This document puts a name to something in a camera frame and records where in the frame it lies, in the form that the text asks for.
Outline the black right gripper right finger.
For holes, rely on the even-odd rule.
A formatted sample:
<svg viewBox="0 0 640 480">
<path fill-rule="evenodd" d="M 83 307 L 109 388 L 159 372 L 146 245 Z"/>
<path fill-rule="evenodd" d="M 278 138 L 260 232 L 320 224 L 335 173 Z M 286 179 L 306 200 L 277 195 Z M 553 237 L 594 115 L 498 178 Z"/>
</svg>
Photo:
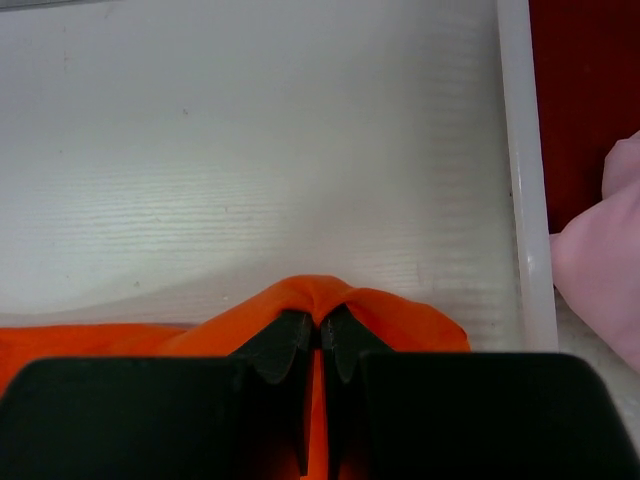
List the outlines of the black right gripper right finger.
<svg viewBox="0 0 640 480">
<path fill-rule="evenodd" d="M 639 457 L 584 360 L 400 353 L 346 308 L 322 323 L 333 479 L 635 479 Z"/>
</svg>

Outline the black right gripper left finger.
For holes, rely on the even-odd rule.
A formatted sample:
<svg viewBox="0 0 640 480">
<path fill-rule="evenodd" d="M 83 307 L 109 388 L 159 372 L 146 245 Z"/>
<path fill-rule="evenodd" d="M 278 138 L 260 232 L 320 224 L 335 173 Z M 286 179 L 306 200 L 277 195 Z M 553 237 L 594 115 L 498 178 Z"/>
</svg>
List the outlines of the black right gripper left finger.
<svg viewBox="0 0 640 480">
<path fill-rule="evenodd" d="M 312 330 L 286 311 L 227 357 L 34 361 L 1 399 L 1 475 L 297 479 Z"/>
</svg>

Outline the orange t shirt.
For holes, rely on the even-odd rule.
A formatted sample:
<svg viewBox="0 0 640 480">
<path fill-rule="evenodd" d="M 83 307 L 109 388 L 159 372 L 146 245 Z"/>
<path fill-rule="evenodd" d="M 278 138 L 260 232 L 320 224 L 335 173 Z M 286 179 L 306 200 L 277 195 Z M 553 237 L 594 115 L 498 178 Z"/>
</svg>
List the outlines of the orange t shirt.
<svg viewBox="0 0 640 480">
<path fill-rule="evenodd" d="M 227 357 L 281 313 L 302 312 L 313 322 L 307 397 L 308 466 L 300 478 L 330 479 L 324 355 L 320 328 L 346 308 L 396 352 L 455 352 L 470 349 L 465 331 L 435 308 L 330 276 L 284 279 L 245 302 L 194 327 L 114 323 L 7 327 L 1 332 L 1 399 L 17 374 L 49 358 Z"/>
</svg>

